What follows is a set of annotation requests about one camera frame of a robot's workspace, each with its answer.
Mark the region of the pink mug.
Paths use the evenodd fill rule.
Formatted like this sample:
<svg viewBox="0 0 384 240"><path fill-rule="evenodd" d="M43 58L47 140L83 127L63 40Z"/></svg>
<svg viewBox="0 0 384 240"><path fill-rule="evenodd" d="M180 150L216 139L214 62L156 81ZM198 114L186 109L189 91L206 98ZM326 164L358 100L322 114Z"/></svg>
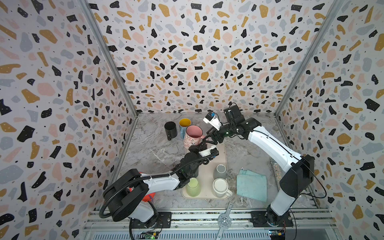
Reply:
<svg viewBox="0 0 384 240"><path fill-rule="evenodd" d="M184 147L189 149L191 146L198 145L205 136L203 130L196 125L190 125L186 128L184 137Z"/></svg>

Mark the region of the dark green mug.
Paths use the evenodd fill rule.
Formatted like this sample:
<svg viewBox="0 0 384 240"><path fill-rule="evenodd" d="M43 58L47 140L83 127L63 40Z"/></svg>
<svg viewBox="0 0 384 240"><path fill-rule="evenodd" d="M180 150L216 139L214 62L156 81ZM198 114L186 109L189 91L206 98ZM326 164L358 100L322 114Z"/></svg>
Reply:
<svg viewBox="0 0 384 240"><path fill-rule="evenodd" d="M199 166L198 162L189 162L189 164L185 166L186 176L188 178L197 178L199 175Z"/></svg>

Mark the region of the grey mug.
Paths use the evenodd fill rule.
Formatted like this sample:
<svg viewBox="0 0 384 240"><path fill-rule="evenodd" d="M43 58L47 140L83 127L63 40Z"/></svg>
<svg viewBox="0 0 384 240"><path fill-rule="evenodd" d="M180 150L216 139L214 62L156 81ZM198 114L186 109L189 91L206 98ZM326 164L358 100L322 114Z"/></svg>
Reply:
<svg viewBox="0 0 384 240"><path fill-rule="evenodd" d="M228 171L227 167L223 164L219 164L216 166L214 173L213 173L214 180L216 179L227 179L228 178Z"/></svg>

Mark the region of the light blue mug yellow inside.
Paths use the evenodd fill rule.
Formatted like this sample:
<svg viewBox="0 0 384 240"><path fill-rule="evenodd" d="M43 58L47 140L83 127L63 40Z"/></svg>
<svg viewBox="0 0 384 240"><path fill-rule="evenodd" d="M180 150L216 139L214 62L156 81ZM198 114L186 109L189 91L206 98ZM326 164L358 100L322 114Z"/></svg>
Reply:
<svg viewBox="0 0 384 240"><path fill-rule="evenodd" d="M180 131L181 139L185 138L187 127L189 127L191 123L192 123L191 120L188 118L183 118L179 121L179 131Z"/></svg>

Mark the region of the black mug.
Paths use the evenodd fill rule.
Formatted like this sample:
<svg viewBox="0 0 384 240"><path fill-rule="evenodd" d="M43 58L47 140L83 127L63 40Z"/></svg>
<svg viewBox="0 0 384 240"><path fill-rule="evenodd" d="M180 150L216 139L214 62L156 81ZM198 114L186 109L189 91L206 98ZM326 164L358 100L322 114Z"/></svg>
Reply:
<svg viewBox="0 0 384 240"><path fill-rule="evenodd" d="M171 141L178 135L177 126L175 122L166 122L164 128L168 141Z"/></svg>

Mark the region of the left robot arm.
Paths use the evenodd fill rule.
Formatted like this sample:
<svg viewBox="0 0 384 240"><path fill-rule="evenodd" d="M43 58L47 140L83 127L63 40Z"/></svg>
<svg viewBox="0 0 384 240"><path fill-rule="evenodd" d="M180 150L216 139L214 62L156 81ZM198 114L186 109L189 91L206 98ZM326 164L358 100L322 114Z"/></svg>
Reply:
<svg viewBox="0 0 384 240"><path fill-rule="evenodd" d="M209 164L218 155L215 145L205 150L201 146L192 146L169 173L148 175L137 169L129 170L104 191L105 201L99 210L99 217L111 217L114 222L131 218L151 227L159 213L150 201L143 201L144 197L183 188L198 176L200 165Z"/></svg>

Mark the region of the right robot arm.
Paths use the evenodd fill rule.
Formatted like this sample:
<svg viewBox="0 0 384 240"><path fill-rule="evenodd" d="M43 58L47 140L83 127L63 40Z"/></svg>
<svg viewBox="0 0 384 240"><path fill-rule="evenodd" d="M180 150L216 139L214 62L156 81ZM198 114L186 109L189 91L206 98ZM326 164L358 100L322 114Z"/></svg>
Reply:
<svg viewBox="0 0 384 240"><path fill-rule="evenodd" d="M278 226L288 217L297 198L313 182L315 159L309 155L303 156L284 145L256 119L245 119L236 104L226 108L224 114L226 123L222 123L212 111L204 118L204 122L212 126L207 132L211 144L222 143L226 137L238 136L261 148L285 173L280 180L281 188L277 196L267 207L265 215L258 219L260 223Z"/></svg>

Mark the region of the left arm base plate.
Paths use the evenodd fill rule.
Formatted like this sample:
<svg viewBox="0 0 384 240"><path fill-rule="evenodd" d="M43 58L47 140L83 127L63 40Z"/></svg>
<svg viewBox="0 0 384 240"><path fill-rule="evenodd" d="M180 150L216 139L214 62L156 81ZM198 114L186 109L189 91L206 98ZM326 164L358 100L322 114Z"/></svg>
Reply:
<svg viewBox="0 0 384 240"><path fill-rule="evenodd" d="M148 221L141 222L134 219L132 229L169 229L171 227L172 213L171 212L156 212Z"/></svg>

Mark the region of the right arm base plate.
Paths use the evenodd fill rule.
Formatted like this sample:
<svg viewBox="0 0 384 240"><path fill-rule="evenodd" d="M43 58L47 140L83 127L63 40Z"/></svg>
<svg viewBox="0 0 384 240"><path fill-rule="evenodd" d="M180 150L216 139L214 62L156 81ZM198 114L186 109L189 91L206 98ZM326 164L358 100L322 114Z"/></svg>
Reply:
<svg viewBox="0 0 384 240"><path fill-rule="evenodd" d="M273 211L252 211L250 222L255 228L269 228L269 227L293 227L294 223L289 213L283 216L278 216Z"/></svg>

